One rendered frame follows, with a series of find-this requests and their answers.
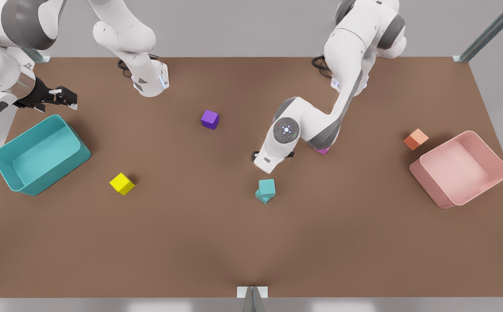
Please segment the teal plastic bin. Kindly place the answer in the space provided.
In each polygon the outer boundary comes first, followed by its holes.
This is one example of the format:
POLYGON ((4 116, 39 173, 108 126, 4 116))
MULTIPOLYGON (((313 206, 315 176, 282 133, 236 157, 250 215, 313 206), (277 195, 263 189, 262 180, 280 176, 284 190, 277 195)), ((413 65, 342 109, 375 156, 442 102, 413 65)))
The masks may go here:
POLYGON ((33 197, 90 157, 74 128, 55 114, 0 147, 0 173, 10 190, 33 197))

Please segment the purple cube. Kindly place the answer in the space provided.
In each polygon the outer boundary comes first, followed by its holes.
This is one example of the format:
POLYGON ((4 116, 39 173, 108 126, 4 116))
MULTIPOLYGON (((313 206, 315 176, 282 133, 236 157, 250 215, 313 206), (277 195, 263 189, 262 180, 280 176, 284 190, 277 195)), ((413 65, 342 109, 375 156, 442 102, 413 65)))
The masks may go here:
POLYGON ((206 109, 201 117, 201 124, 211 130, 215 130, 218 126, 220 117, 218 113, 206 109))

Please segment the yellow cube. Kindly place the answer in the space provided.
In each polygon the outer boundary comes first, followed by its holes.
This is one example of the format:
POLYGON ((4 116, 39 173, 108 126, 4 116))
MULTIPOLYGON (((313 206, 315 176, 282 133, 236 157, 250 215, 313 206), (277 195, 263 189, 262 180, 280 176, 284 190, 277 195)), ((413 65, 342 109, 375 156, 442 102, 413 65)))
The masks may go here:
POLYGON ((135 184, 122 172, 115 176, 109 184, 121 195, 127 195, 135 184))

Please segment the orange cube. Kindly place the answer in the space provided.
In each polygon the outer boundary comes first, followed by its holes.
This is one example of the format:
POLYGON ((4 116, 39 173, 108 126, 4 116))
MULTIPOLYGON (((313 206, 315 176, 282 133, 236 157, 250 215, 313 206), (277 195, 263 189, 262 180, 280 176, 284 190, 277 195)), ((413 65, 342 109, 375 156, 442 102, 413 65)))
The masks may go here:
POLYGON ((420 147, 424 142, 426 142, 429 137, 420 129, 416 129, 409 136, 407 136, 402 142, 406 144, 406 146, 410 150, 416 150, 416 148, 420 147))

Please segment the pink plastic bin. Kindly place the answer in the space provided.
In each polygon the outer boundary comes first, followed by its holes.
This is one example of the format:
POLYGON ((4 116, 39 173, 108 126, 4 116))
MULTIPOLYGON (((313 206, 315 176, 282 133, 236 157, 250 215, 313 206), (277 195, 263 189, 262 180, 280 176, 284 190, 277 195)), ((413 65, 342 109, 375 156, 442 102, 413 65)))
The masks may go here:
POLYGON ((409 170, 440 209, 464 205, 503 181, 503 161, 471 130, 421 155, 409 170))

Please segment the silver frame post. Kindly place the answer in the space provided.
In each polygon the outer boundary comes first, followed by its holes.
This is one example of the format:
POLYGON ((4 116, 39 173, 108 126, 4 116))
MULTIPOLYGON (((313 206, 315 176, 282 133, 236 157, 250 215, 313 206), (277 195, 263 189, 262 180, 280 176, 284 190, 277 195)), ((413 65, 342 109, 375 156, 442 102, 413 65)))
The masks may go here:
POLYGON ((267 312, 263 298, 268 298, 267 286, 238 286, 236 297, 243 298, 242 312, 267 312))
POLYGON ((461 55, 454 55, 453 62, 468 63, 485 47, 501 30, 503 30, 503 12, 465 49, 461 55))
POLYGON ((28 56, 34 63, 49 63, 51 61, 51 57, 43 56, 37 49, 33 48, 24 48, 21 50, 28 56))

